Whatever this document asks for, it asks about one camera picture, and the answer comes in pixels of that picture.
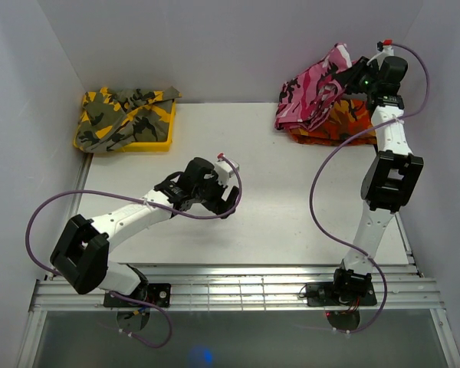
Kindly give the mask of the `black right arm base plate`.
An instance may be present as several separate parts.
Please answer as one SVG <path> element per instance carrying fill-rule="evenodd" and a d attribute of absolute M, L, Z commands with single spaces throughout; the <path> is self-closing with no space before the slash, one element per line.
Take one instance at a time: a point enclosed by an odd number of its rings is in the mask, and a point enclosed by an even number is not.
<path fill-rule="evenodd" d="M 309 307 L 372 307 L 377 305 L 376 295 L 372 286 L 361 294 L 359 291 L 349 289 L 340 290 L 333 286 L 332 281 L 322 281 L 305 284 L 304 289 L 299 294 L 307 300 Z"/>

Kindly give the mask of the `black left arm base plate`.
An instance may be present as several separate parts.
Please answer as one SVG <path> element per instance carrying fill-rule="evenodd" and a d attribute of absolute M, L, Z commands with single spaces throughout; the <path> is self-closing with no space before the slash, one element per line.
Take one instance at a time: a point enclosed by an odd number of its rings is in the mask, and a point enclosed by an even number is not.
<path fill-rule="evenodd" d="M 143 298 L 145 302 L 167 308 L 170 306 L 171 291 L 172 285 L 170 283 L 151 283 L 146 286 L 144 294 L 140 294 L 139 296 L 133 294 L 130 295 L 130 298 L 137 300 Z M 109 293 L 104 295 L 103 306 L 111 308 L 141 307 L 140 304 L 112 297 Z"/>

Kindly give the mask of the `pink camouflage trousers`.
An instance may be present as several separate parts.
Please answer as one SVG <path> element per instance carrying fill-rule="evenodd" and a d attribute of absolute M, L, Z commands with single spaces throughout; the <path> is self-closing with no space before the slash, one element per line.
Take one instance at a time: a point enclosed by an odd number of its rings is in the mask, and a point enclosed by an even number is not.
<path fill-rule="evenodd" d="M 317 129 L 344 95 L 345 87 L 337 75 L 352 66 L 347 45 L 337 43 L 317 63 L 285 82 L 278 96 L 274 128 Z"/>

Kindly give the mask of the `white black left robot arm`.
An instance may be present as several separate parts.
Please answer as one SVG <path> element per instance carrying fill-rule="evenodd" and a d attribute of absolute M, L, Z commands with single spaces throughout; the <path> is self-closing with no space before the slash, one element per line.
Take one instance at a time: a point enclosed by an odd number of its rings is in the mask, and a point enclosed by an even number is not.
<path fill-rule="evenodd" d="M 110 260 L 110 253 L 134 235 L 177 215 L 189 217 L 194 205 L 210 211 L 211 219 L 226 219 L 241 200 L 239 166 L 221 154 L 216 163 L 196 157 L 182 172 L 168 175 L 140 199 L 104 215 L 76 215 L 65 225 L 50 262 L 78 294 L 96 288 L 120 294 L 130 305 L 147 300 L 149 282 L 135 267 Z"/>

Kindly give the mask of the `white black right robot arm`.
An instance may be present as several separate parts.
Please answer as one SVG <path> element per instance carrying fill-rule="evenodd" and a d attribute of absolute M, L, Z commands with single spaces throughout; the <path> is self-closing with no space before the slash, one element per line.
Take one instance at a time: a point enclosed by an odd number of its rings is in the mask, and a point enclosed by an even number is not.
<path fill-rule="evenodd" d="M 382 62 L 360 58 L 340 75 L 346 91 L 366 95 L 376 129 L 377 153 L 360 190 L 363 212 L 350 249 L 334 272 L 330 295 L 339 304 L 376 304 L 372 260 L 394 215 L 407 204 L 424 166 L 407 143 L 404 103 L 399 88 L 408 63 L 386 56 Z"/>

